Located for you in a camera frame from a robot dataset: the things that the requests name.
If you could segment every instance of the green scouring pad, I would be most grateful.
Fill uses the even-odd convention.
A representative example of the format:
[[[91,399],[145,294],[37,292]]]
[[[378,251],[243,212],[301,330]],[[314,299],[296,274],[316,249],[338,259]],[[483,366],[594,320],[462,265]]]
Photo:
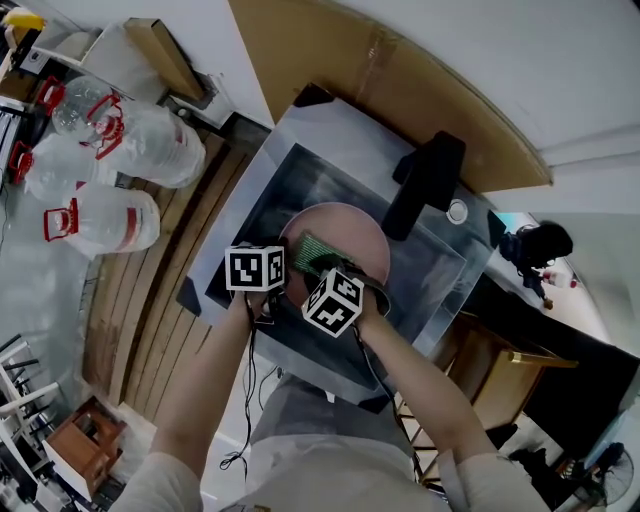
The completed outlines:
[[[303,231],[295,244],[293,268],[299,272],[320,277],[320,273],[311,266],[311,262],[319,256],[326,256],[328,254],[336,254],[353,263],[353,259],[342,251],[319,240],[309,231]]]

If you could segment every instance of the forearm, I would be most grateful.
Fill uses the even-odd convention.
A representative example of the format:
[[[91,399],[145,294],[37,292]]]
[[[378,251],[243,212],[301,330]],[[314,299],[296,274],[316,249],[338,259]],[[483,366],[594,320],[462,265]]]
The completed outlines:
[[[202,477],[209,445],[222,420],[250,334],[242,302],[232,303],[213,328],[158,414],[152,451],[169,453]]]
[[[360,331],[438,451],[453,450],[458,462],[495,451],[462,391],[384,318],[367,320]]]

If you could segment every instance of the hand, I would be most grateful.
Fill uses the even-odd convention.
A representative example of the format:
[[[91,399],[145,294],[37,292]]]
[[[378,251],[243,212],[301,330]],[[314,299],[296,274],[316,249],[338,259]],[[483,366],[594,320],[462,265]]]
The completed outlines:
[[[251,310],[253,311],[253,318],[256,319],[262,316],[262,306],[264,302],[267,300],[267,292],[235,292],[233,296],[233,300],[231,301],[231,306],[229,306],[229,311],[242,311],[246,314],[247,305],[245,303],[245,293],[247,294],[247,298],[249,299],[249,303],[251,304]]]

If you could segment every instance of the sink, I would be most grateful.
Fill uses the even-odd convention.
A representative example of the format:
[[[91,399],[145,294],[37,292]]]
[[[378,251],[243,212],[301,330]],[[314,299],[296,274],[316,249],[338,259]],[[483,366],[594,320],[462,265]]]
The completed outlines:
[[[378,223],[395,197],[392,179],[413,147],[345,102],[330,97],[294,104],[269,135],[211,227],[179,301],[215,325],[228,307],[224,249],[280,235],[299,212],[325,202],[360,208]],[[489,205],[458,185],[468,218],[454,225],[425,206],[407,240],[388,239],[388,319],[428,355],[475,286],[504,232]],[[298,377],[353,403],[384,395],[350,330],[333,338],[308,324],[283,298],[273,325],[261,325],[256,351]],[[391,385],[370,354],[378,375]]]
[[[378,223],[389,208],[389,203],[370,189],[297,144],[260,196],[233,245],[260,245],[265,237],[280,235],[289,220],[302,210],[326,202],[356,206]],[[389,240],[389,246],[388,319],[400,334],[413,341],[453,288],[465,259],[420,221],[406,241]],[[224,264],[218,267],[206,294],[224,307],[229,305]],[[333,338],[308,324],[286,296],[281,306],[274,314],[273,325],[260,326],[262,332],[347,379],[372,390],[377,388],[351,330]],[[381,366],[379,374],[386,376]]]

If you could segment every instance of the cardboard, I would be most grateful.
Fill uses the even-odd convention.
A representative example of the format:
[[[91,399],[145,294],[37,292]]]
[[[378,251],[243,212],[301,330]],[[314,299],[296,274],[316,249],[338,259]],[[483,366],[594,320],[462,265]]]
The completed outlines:
[[[464,79],[364,16],[315,0],[230,0],[274,121],[309,82],[418,145],[445,130],[467,144],[462,180],[489,192],[548,185],[535,148]]]
[[[0,96],[17,101],[29,102],[39,82],[38,77],[23,73],[19,69],[11,69],[11,55],[9,50],[0,65]]]
[[[204,89],[161,20],[130,18],[124,28],[169,89],[194,100],[204,96]]]

